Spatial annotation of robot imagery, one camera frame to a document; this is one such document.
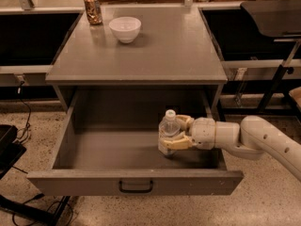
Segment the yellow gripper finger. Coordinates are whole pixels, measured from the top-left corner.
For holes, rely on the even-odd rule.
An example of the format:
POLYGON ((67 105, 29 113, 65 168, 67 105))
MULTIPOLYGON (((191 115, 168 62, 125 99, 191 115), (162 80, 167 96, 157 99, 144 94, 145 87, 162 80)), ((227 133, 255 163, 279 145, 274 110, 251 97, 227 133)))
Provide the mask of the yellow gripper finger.
POLYGON ((187 150, 193 146, 193 142, 190 137, 186 135, 179 135, 173 138, 163 138, 162 145, 170 150, 179 151, 187 150))
POLYGON ((177 115, 176 120, 183 131, 188 131, 195 119, 188 115, 177 115))

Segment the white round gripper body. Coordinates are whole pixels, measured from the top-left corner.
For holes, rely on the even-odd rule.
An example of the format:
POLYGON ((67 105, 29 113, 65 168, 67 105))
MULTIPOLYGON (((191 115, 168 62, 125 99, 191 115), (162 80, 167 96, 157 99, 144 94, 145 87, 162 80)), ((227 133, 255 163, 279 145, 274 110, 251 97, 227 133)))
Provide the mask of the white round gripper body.
POLYGON ((195 119, 190 128, 193 146, 201 150, 211 150, 215 141, 215 120, 195 119))

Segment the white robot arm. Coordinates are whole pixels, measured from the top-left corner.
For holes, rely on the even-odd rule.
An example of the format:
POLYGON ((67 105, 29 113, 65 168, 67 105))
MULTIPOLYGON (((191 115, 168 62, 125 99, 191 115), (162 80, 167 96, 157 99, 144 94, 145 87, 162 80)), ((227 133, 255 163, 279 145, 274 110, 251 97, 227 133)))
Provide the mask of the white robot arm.
POLYGON ((176 136, 164 136, 164 130, 159 129, 158 149, 164 155, 193 147, 218 148, 249 160, 258 160, 263 153, 269 153, 301 181, 301 145, 261 117, 246 116, 241 123, 235 123, 178 115, 176 121, 180 124, 176 136))

